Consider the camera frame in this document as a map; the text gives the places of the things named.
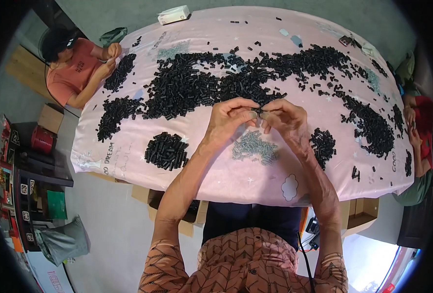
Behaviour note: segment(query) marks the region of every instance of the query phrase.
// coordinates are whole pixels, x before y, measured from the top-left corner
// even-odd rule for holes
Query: table
[[[406,133],[403,133],[403,138],[396,137],[400,132],[394,129],[394,123],[387,117],[387,114],[393,115],[391,111],[395,104],[403,111],[403,103],[395,81],[386,62],[377,51],[374,60],[388,74],[387,78],[374,68],[372,58],[363,54],[358,48],[340,44],[338,39],[343,35],[354,36],[360,44],[367,43],[360,36],[325,19],[296,11],[262,7],[225,7],[195,11],[189,20],[166,26],[155,23],[132,32],[122,40],[121,45],[124,50],[123,55],[137,54],[133,62],[135,67],[132,70],[135,75],[132,73],[128,75],[119,92],[111,93],[102,87],[99,88],[85,105],[76,129],[71,153],[75,172],[105,173],[146,188],[166,190],[180,169],[169,172],[158,169],[153,164],[147,164],[144,160],[144,152],[149,140],[163,131],[176,133],[190,144],[186,149],[189,153],[188,157],[195,152],[208,125],[212,109],[208,106],[197,107],[195,112],[169,121],[164,117],[143,120],[140,115],[136,120],[131,118],[122,120],[121,131],[115,133],[112,140],[98,142],[95,129],[98,128],[97,125],[104,114],[103,101],[108,95],[110,95],[109,99],[128,95],[131,98],[143,97],[144,101],[148,100],[149,96],[143,85],[149,84],[155,78],[154,73],[158,68],[157,59],[173,58],[176,53],[193,52],[219,52],[229,55],[231,49],[239,46],[240,50],[236,54],[244,60],[253,60],[255,57],[260,58],[260,51],[269,54],[272,52],[293,54],[307,50],[309,44],[317,44],[334,47],[348,55],[352,63],[370,68],[377,75],[379,96],[368,88],[368,82],[362,83],[361,78],[354,77],[349,80],[347,77],[341,77],[342,73],[337,69],[331,69],[347,94],[364,104],[370,103],[371,108],[385,118],[394,130],[394,149],[386,160],[384,157],[377,158],[361,148],[361,145],[365,146],[368,143],[365,138],[354,137],[356,126],[353,123],[341,123],[340,115],[347,117],[349,115],[349,110],[343,106],[342,99],[320,97],[318,88],[314,92],[308,88],[306,91],[301,91],[296,81],[298,76],[295,74],[283,82],[280,79],[269,80],[262,87],[269,87],[271,90],[278,87],[281,93],[288,93],[285,99],[306,109],[310,133],[318,127],[321,131],[330,131],[336,140],[337,154],[326,163],[325,173],[341,201],[360,197],[375,198],[407,188],[413,183],[414,178],[413,162],[411,176],[406,176],[404,167],[407,158],[406,149],[413,153],[412,146]],[[140,45],[132,47],[131,45],[140,36]],[[303,48],[298,47],[300,40]],[[259,41],[261,46],[255,45],[256,41]],[[226,70],[220,70],[220,66],[216,66],[212,69],[212,74],[223,76]],[[319,80],[319,76],[310,77],[308,86],[311,87],[314,82],[321,84],[320,88],[323,91],[333,93],[332,89],[327,88],[329,78],[324,81]],[[389,100],[385,101],[383,95],[386,95]],[[278,160],[274,164],[263,166],[258,156],[244,161],[233,160],[234,141],[239,140],[241,135],[247,134],[248,131],[257,130],[262,129],[240,127],[208,168],[197,199],[277,206],[308,206],[309,194],[301,165],[276,131],[272,131],[269,135],[262,134],[260,137],[278,146]],[[353,166],[361,172],[360,182],[351,178]]]

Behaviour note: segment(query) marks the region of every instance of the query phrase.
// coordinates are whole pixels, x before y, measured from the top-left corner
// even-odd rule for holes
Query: green bag
[[[120,43],[126,37],[127,32],[127,28],[116,28],[103,34],[99,41],[103,47],[107,48],[112,43]]]
[[[48,190],[47,203],[49,206],[49,217],[51,219],[67,219],[67,207],[65,205],[64,192]]]

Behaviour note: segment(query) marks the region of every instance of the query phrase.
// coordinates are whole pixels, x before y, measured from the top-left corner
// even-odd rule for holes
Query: lap
[[[296,250],[301,220],[300,207],[272,207],[231,202],[209,202],[203,242],[233,231],[258,227],[283,238]]]

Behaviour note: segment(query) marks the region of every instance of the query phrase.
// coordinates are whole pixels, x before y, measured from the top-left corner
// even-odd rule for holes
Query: person
[[[403,206],[423,201],[433,180],[433,101],[425,96],[403,96],[405,123],[413,148],[415,179],[401,194],[392,193]]]
[[[262,108],[262,127],[266,134],[272,128],[277,130],[305,170],[320,225],[321,249],[314,278],[296,274],[300,218],[297,208],[263,207],[261,221],[253,226],[244,219],[248,206],[215,202],[208,205],[198,269],[190,277],[185,272],[179,248],[179,222],[195,198],[212,158],[240,125],[255,126],[257,114],[251,109],[259,107],[241,97],[213,106],[202,141],[161,199],[138,292],[348,291],[339,199],[309,144],[306,111],[285,99],[274,100]]]
[[[87,39],[72,38],[67,29],[54,28],[43,37],[41,52],[49,63],[46,84],[50,94],[62,106],[82,109],[115,69],[122,47],[113,43],[101,48]]]

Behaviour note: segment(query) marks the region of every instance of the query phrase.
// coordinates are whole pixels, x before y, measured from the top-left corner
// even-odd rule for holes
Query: dark hair
[[[56,62],[58,54],[67,48],[72,32],[65,28],[47,29],[41,38],[40,50],[45,62]]]

